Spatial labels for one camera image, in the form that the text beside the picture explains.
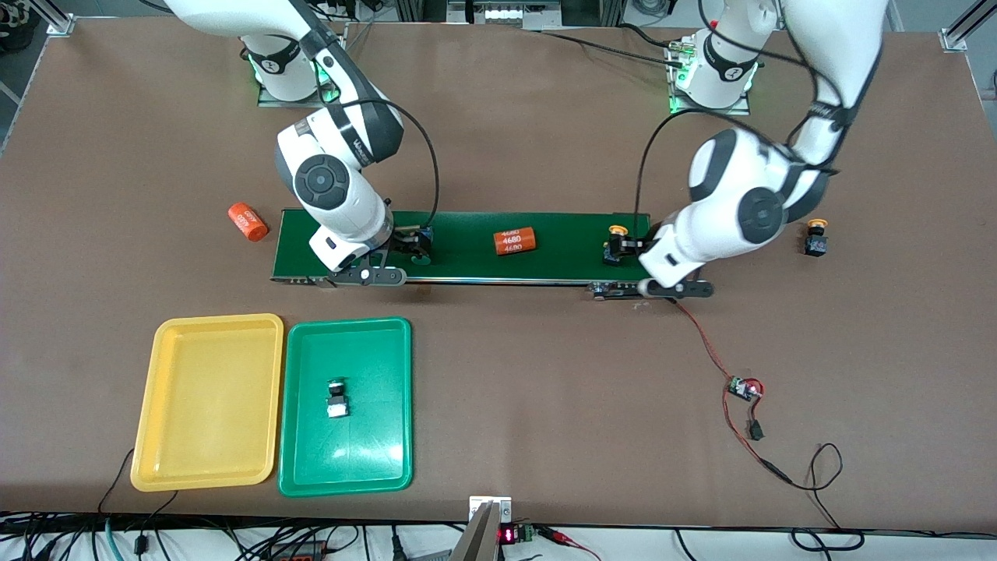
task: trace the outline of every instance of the brown table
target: brown table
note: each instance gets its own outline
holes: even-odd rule
[[[578,33],[654,54],[628,32]],[[548,522],[823,524],[725,426],[723,378],[667,302],[270,282],[276,236],[248,243],[225,209],[247,201],[274,222],[295,205],[272,153],[305,111],[254,107],[237,51],[166,18],[87,20],[50,41],[0,160],[3,508],[96,507],[135,440],[162,321],[272,311],[288,326],[412,322],[412,486],[292,500],[271,478],[184,491],[170,510],[459,520],[469,495],[492,493]],[[501,26],[378,25],[356,57],[432,134],[448,211],[625,212],[666,112],[660,67]],[[770,63],[756,82],[748,121],[784,135],[806,74]],[[690,158],[721,127],[669,126],[644,210],[686,203]],[[688,302],[734,373],[766,384],[765,457],[801,480],[819,442],[840,446],[844,474],[822,499],[846,526],[997,525],[995,156],[964,58],[933,35],[890,35],[820,208],[831,252],[800,255],[791,225],[710,264],[716,295]],[[396,208],[430,203],[412,127],[367,176]],[[109,508],[164,498],[125,483]]]

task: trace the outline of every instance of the orange battery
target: orange battery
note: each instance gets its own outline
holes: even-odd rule
[[[256,211],[246,203],[236,203],[229,207],[228,217],[251,242],[259,242],[270,232],[270,228],[263,223]]]
[[[507,256],[536,249],[536,234],[533,228],[526,227],[505,232],[496,232],[496,254]]]

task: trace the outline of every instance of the yellow tray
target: yellow tray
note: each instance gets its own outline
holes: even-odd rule
[[[132,460],[136,489],[253,485],[270,475],[283,339],[272,313],[160,325]]]

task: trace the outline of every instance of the cable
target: cable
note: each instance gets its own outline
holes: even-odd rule
[[[336,532],[336,530],[338,530],[339,528],[340,528],[340,526],[336,526],[335,528],[332,529],[331,532],[329,532],[329,535],[325,537],[325,548],[328,550],[329,554],[338,553],[340,551],[343,551],[347,547],[350,547],[351,545],[353,545],[354,543],[356,543],[357,539],[360,538],[360,529],[358,529],[356,526],[353,526],[353,531],[355,533],[353,534],[353,539],[352,540],[350,540],[349,542],[347,542],[347,544],[344,545],[344,546],[342,546],[342,547],[329,547],[329,538],[331,538],[332,534],[334,534]]]
[[[107,492],[105,492],[104,496],[101,497],[101,502],[97,503],[98,514],[107,514],[107,512],[104,512],[104,503],[108,500],[108,497],[111,496],[111,491],[114,491],[115,487],[118,485],[118,481],[122,478],[122,473],[125,472],[125,465],[128,464],[128,460],[129,458],[132,457],[133,453],[135,453],[134,448],[132,448],[131,450],[128,451],[127,454],[125,454],[125,459],[122,460],[122,465],[121,467],[118,468],[118,475],[115,475],[115,480],[111,482],[111,486],[108,487]]]
[[[692,553],[689,552],[689,546],[685,544],[685,540],[682,539],[682,531],[678,528],[675,528],[675,537],[679,538],[679,545],[682,546],[682,552],[686,554],[689,561],[697,561],[697,559],[693,557]]]
[[[402,546],[402,538],[398,537],[398,526],[395,524],[391,525],[391,555],[392,561],[409,561],[405,547]]]
[[[415,125],[417,129],[419,129],[420,133],[422,133],[423,139],[426,141],[426,146],[430,149],[430,158],[433,159],[433,183],[434,183],[433,208],[430,210],[429,216],[426,217],[426,222],[423,224],[423,228],[428,228],[429,225],[433,223],[433,218],[436,217],[437,209],[440,207],[440,164],[437,161],[436,148],[433,147],[433,141],[430,140],[430,134],[426,132],[426,129],[423,127],[422,123],[419,122],[419,120],[413,117],[411,113],[405,110],[405,108],[403,108],[402,106],[398,105],[393,101],[389,101],[382,98],[364,98],[344,103],[342,104],[342,106],[343,109],[346,109],[347,107],[353,107],[355,105],[361,105],[364,103],[380,103],[383,105],[387,105],[388,107],[393,107],[397,109],[399,113],[408,117],[409,121],[412,121],[412,124]]]
[[[166,546],[163,544],[163,539],[160,537],[160,529],[156,526],[155,522],[153,522],[153,533],[156,534],[156,541],[160,544],[160,551],[163,552],[163,557],[165,557],[166,561],[173,561],[169,558],[169,552],[166,551]]]
[[[111,517],[104,519],[104,535],[108,538],[108,545],[111,546],[111,554],[115,556],[117,561],[125,561],[122,557],[122,552],[118,550],[118,544],[115,543],[115,536],[111,532]]]
[[[798,535],[801,533],[807,534],[808,536],[813,538],[818,545],[815,547],[812,545],[804,545],[803,543],[801,543],[800,536]],[[814,530],[810,530],[808,528],[793,528],[792,530],[790,530],[790,539],[793,540],[794,545],[796,545],[797,547],[799,547],[804,551],[809,551],[811,553],[823,553],[826,561],[832,561],[831,560],[832,551],[838,551],[838,552],[855,551],[856,549],[865,545],[864,533],[856,531],[853,533],[849,532],[848,535],[857,536],[858,542],[852,545],[841,545],[841,546],[827,545],[824,543],[824,540],[821,539],[821,536],[817,535],[817,532],[815,532]]]
[[[837,523],[837,520],[834,519],[834,517],[831,515],[831,512],[825,507],[824,503],[821,501],[821,497],[818,495],[819,491],[823,491],[828,487],[830,487],[831,484],[834,483],[835,480],[837,480],[837,478],[841,475],[841,472],[844,470],[844,460],[841,457],[841,451],[837,448],[837,445],[835,445],[833,442],[826,442],[820,444],[817,448],[817,451],[815,451],[814,455],[811,456],[810,466],[808,467],[807,470],[807,479],[813,482],[812,485],[800,485],[799,483],[795,482],[789,475],[787,475],[786,472],[780,469],[779,466],[777,466],[775,463],[760,456],[758,452],[755,451],[755,447],[752,446],[751,442],[749,442],[748,439],[745,438],[745,436],[741,433],[741,431],[738,430],[738,428],[734,425],[734,421],[731,419],[730,408],[728,407],[727,404],[727,396],[728,394],[730,394],[729,386],[731,380],[733,379],[733,376],[731,375],[730,371],[728,371],[727,368],[724,366],[723,361],[720,359],[720,355],[717,353],[716,348],[714,348],[713,343],[710,341],[710,337],[707,336],[706,330],[703,329],[703,326],[699,323],[699,320],[696,319],[696,316],[693,315],[692,312],[690,312],[684,305],[682,305],[681,303],[679,303],[677,300],[674,299],[669,299],[669,301],[671,301],[672,304],[678,307],[693,322],[693,324],[696,326],[696,330],[699,331],[700,338],[703,340],[703,346],[706,347],[706,351],[710,355],[710,359],[713,360],[713,363],[717,366],[717,368],[721,372],[723,372],[724,376],[727,378],[727,382],[724,384],[724,387],[722,389],[721,403],[724,409],[724,421],[727,422],[727,426],[731,429],[731,432],[734,433],[734,435],[738,438],[738,441],[741,442],[741,444],[745,447],[746,450],[748,450],[748,452],[755,458],[755,460],[758,461],[760,464],[762,464],[762,466],[765,467],[767,470],[769,470],[770,473],[772,473],[773,475],[781,479],[784,483],[790,485],[795,489],[800,489],[801,491],[807,491],[813,493],[814,499],[817,502],[818,508],[821,511],[821,515],[828,522],[833,524],[834,528],[841,529],[841,526]],[[759,387],[762,388],[762,392],[764,395],[764,386],[761,386],[760,382],[758,382],[758,384]],[[757,405],[758,401],[756,401],[751,408],[750,414],[753,420],[755,418],[754,412]],[[817,463],[818,457],[820,457],[821,454],[828,448],[833,450],[834,454],[837,456],[837,470],[830,478],[828,478],[826,482],[824,482],[821,485],[818,485],[817,473],[815,472],[815,465]]]
[[[171,14],[171,13],[173,13],[173,11],[170,10],[168,7],[166,7],[166,6],[160,6],[159,4],[154,4],[154,3],[150,2],[149,0],[139,0],[139,3],[140,4],[144,4],[146,6],[149,6],[150,8],[153,8],[154,10],[159,10],[159,11],[165,13],[165,14]]]
[[[583,545],[578,545],[577,543],[573,543],[573,545],[569,545],[568,547],[573,547],[574,549],[580,549],[580,550],[584,551],[585,553],[588,553],[592,557],[595,557],[595,559],[597,561],[602,561],[602,558],[599,557],[598,553],[595,553],[594,551],[592,551],[591,549],[588,549],[587,547],[585,547]]]
[[[776,144],[776,142],[773,141],[771,138],[769,138],[768,135],[766,135],[763,132],[759,131],[755,127],[752,127],[752,126],[750,126],[750,125],[748,125],[746,123],[742,123],[741,121],[739,121],[739,120],[731,117],[730,115],[724,115],[723,113],[713,113],[712,111],[707,111],[705,109],[683,109],[682,111],[679,111],[677,113],[673,113],[673,114],[669,115],[668,117],[665,117],[664,119],[661,120],[660,123],[658,123],[658,126],[655,127],[654,132],[651,133],[651,138],[647,139],[647,144],[644,145],[644,153],[640,157],[640,168],[638,168],[638,170],[637,170],[637,190],[636,190],[636,192],[634,194],[634,202],[633,202],[633,231],[634,232],[637,232],[637,218],[638,218],[638,216],[640,214],[640,192],[641,192],[641,187],[642,187],[643,182],[644,182],[644,167],[647,165],[647,155],[651,152],[651,146],[654,145],[654,140],[656,138],[658,138],[658,133],[660,133],[661,130],[665,128],[665,125],[668,125],[674,119],[677,119],[677,118],[679,118],[679,117],[681,117],[683,115],[690,115],[690,114],[709,115],[710,117],[715,117],[717,119],[720,119],[721,121],[726,121],[727,123],[730,123],[732,125],[740,127],[742,129],[744,129],[744,130],[746,130],[746,131],[754,134],[760,140],[764,141],[765,143],[768,143],[769,146],[771,146],[771,147],[773,147],[773,148],[775,148],[777,150],[781,150],[781,148]],[[805,166],[805,169],[812,169],[812,168],[813,168],[812,166]]]
[[[669,61],[669,60],[665,60],[665,59],[656,59],[654,57],[647,57],[647,56],[644,56],[644,55],[638,55],[637,53],[631,53],[631,52],[628,52],[628,51],[621,51],[619,49],[614,49],[612,47],[607,47],[605,45],[599,45],[598,43],[592,43],[591,41],[585,41],[584,39],[578,39],[578,38],[575,38],[575,37],[568,37],[567,35],[560,35],[558,33],[540,33],[540,35],[543,35],[545,37],[556,37],[558,39],[563,39],[565,41],[571,41],[572,43],[578,43],[579,45],[584,45],[586,47],[592,47],[593,49],[599,49],[601,51],[605,51],[607,53],[613,53],[615,55],[620,55],[620,56],[623,56],[623,57],[630,57],[630,58],[634,58],[634,59],[638,59],[638,60],[642,60],[642,61],[653,62],[653,63],[656,63],[656,64],[663,64],[665,66],[671,66],[671,67],[675,67],[675,68],[680,68],[682,66],[682,64],[679,63],[679,62],[677,62],[677,61]]]
[[[661,47],[662,49],[667,49],[669,43],[676,41],[675,39],[672,39],[670,41],[656,41],[652,39],[648,34],[644,33],[643,29],[637,27],[636,25],[633,25],[632,23],[621,23],[616,27],[619,27],[621,29],[629,29],[630,31],[633,31],[637,35],[640,35],[640,38],[643,39],[644,41],[647,41],[648,43],[654,45],[655,47]]]
[[[371,550],[367,545],[367,526],[361,526],[364,529],[364,555],[367,557],[367,561],[371,561]]]

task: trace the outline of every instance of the robotic arm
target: robotic arm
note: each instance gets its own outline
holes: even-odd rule
[[[277,172],[318,222],[310,245],[331,272],[343,270],[387,242],[394,229],[391,211],[360,170],[398,152],[402,120],[394,108],[381,103],[387,98],[350,60],[336,35],[302,0],[166,3],[194,29],[239,37],[264,71],[268,70],[264,61],[278,60],[268,57],[282,53],[282,64],[274,62],[271,70],[284,76],[279,84],[288,97],[307,92],[302,96],[306,97],[315,90],[315,75],[307,61],[329,75],[340,90],[340,103],[277,135]]]
[[[650,295],[658,286],[675,286],[709,261],[757,250],[778,236],[786,223],[817,206],[831,175],[829,166],[875,73],[886,3],[783,1],[791,36],[823,75],[817,78],[817,97],[797,139],[791,146],[773,145],[746,130],[729,129],[700,147],[689,170],[692,203],[668,217],[639,256],[652,276],[640,284],[641,293]],[[722,19],[717,29],[727,31],[722,33],[734,41],[760,47],[771,29],[765,32],[768,19],[756,12],[764,11],[758,6],[769,4],[766,0],[727,0],[723,18],[739,21]],[[755,9],[742,9],[745,6]],[[734,78],[731,68],[754,64],[754,56],[746,59],[751,51],[704,31],[706,36],[697,39],[697,46],[701,42],[712,45],[701,50],[713,54],[697,71],[701,82],[727,84],[725,75]],[[736,60],[718,53],[733,53],[730,56]],[[743,86],[720,89],[740,95]]]

